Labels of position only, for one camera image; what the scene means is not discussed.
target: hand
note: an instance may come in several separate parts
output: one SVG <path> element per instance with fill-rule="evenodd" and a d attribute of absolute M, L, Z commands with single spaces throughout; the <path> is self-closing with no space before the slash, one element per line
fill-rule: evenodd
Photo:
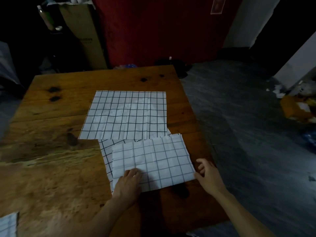
<path fill-rule="evenodd" d="M 197 162 L 201 163 L 198 169 L 201 174 L 204 174 L 204 177 L 197 172 L 194 173 L 194 176 L 207 193 L 215 197 L 220 193 L 228 192 L 218 169 L 210 161 L 197 159 Z"/>
<path fill-rule="evenodd" d="M 121 176 L 116 183 L 112 198 L 119 200 L 124 210 L 131 207 L 140 195 L 140 177 L 140 170 L 134 168 L 126 170 L 124 176 Z"/>

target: white grid-patterned cloth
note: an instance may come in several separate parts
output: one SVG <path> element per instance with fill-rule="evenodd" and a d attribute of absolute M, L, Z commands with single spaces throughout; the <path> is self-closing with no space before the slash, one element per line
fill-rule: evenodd
<path fill-rule="evenodd" d="M 194 179 L 194 167 L 182 135 L 116 144 L 113 153 L 113 188 L 125 170 L 142 172 L 142 191 L 156 190 Z"/>
<path fill-rule="evenodd" d="M 169 129 L 167 129 L 167 134 L 171 135 L 171 132 L 169 131 Z M 99 141 L 101 154 L 103 156 L 103 160 L 105 164 L 106 174 L 110 181 L 111 192 L 113 193 L 112 147 L 116 144 L 137 142 L 141 140 L 98 140 L 98 141 Z"/>
<path fill-rule="evenodd" d="M 16 237 L 18 212 L 0 218 L 0 237 Z"/>
<path fill-rule="evenodd" d="M 165 92 L 97 91 L 79 139 L 146 140 L 166 135 Z"/>

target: wooden tabletop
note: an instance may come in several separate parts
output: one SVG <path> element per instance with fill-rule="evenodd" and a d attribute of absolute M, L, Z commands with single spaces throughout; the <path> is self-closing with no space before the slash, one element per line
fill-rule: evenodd
<path fill-rule="evenodd" d="M 53 234 L 84 223 L 111 198 L 97 140 L 78 140 L 100 90 L 166 91 L 167 123 L 181 133 L 195 169 L 211 159 L 173 66 L 36 76 L 0 145 L 0 217 L 19 211 L 19 236 Z M 197 180 L 142 193 L 112 236 L 179 233 L 226 221 Z"/>

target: marble-patterned floor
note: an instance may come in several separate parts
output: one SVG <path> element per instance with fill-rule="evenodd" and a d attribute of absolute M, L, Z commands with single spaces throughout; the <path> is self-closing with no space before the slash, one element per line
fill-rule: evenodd
<path fill-rule="evenodd" d="M 316 155 L 285 119 L 270 76 L 254 63 L 194 64 L 184 90 L 227 188 L 277 236 L 316 236 Z M 0 95 L 0 139 L 20 100 Z M 230 222 L 195 230 L 238 236 Z"/>

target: red panel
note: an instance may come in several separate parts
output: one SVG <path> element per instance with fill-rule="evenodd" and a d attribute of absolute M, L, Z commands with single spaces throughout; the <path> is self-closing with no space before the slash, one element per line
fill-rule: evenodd
<path fill-rule="evenodd" d="M 152 66 L 161 58 L 186 63 L 213 60 L 241 0 L 226 0 L 210 15 L 213 0 L 94 0 L 111 65 Z"/>

